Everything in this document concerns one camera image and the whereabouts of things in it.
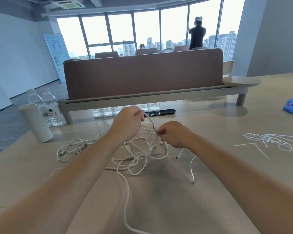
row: person in black shirt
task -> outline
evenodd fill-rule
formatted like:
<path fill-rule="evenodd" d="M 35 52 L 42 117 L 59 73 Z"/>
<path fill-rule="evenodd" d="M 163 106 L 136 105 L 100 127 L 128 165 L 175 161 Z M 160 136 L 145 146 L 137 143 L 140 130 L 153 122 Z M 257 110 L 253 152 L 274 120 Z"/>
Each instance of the person in black shirt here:
<path fill-rule="evenodd" d="M 206 29 L 202 27 L 202 21 L 203 18 L 196 17 L 194 20 L 194 25 L 195 28 L 190 29 L 189 26 L 187 26 L 187 30 L 189 34 L 191 34 L 191 43 L 190 43 L 190 48 L 196 48 L 196 47 L 202 47 L 203 46 L 203 37 L 206 34 Z"/>

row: black shirt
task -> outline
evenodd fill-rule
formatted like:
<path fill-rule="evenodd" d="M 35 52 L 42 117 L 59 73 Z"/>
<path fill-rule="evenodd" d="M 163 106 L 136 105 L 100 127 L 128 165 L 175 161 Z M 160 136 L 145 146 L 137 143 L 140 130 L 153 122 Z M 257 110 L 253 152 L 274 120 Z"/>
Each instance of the black shirt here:
<path fill-rule="evenodd" d="M 189 34 L 191 34 L 191 43 L 189 50 L 192 48 L 203 46 L 203 37 L 206 34 L 205 28 L 197 26 L 195 28 L 190 29 Z"/>

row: forearm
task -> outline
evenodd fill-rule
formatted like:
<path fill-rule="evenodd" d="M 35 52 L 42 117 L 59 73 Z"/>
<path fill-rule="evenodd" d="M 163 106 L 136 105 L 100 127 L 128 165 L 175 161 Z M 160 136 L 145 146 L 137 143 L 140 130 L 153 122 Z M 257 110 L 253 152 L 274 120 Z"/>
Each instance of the forearm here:
<path fill-rule="evenodd" d="M 293 190 L 200 136 L 191 135 L 188 148 L 211 169 L 262 234 L 293 233 Z"/>
<path fill-rule="evenodd" d="M 120 145 L 121 141 L 109 133 L 91 145 L 56 176 L 0 214 L 0 233 L 66 233 Z"/>

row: black object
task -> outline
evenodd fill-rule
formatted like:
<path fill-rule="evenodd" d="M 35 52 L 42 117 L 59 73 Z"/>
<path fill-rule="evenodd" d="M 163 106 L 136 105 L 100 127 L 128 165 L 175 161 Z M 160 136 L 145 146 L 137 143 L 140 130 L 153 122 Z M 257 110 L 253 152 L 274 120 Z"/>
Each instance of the black object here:
<path fill-rule="evenodd" d="M 166 109 L 166 110 L 159 110 L 159 111 L 154 111 L 154 112 L 146 112 L 146 114 L 149 117 L 155 117 L 155 116 L 162 116 L 162 115 L 171 115 L 175 114 L 176 110 L 175 109 Z"/>

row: plastic water bottle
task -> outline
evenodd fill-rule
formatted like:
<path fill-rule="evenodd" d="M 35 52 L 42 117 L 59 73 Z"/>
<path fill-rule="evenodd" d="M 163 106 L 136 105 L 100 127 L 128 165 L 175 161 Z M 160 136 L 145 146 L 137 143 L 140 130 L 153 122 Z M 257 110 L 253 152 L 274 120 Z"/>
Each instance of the plastic water bottle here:
<path fill-rule="evenodd" d="M 63 126 L 66 121 L 63 117 L 62 112 L 59 109 L 56 98 L 50 93 L 49 88 L 42 89 L 42 101 L 45 106 L 48 116 L 53 126 Z"/>
<path fill-rule="evenodd" d="M 114 109 L 113 108 L 103 108 L 104 115 L 107 117 L 114 115 Z"/>
<path fill-rule="evenodd" d="M 143 110 L 145 112 L 149 112 L 150 111 L 149 104 L 139 104 L 139 107 L 140 107 L 141 110 Z"/>
<path fill-rule="evenodd" d="M 102 108 L 92 109 L 94 117 L 102 117 L 104 115 Z"/>
<path fill-rule="evenodd" d="M 150 111 L 159 111 L 160 110 L 160 103 L 150 103 Z"/>
<path fill-rule="evenodd" d="M 37 104 L 39 110 L 41 111 L 43 118 L 48 123 L 48 126 L 52 126 L 51 120 L 48 117 L 48 113 L 46 108 L 43 106 L 42 98 L 36 94 L 36 91 L 34 89 L 27 90 L 28 93 L 28 103 L 34 103 Z"/>
<path fill-rule="evenodd" d="M 123 110 L 123 106 L 114 107 L 115 115 L 119 114 L 121 110 Z"/>

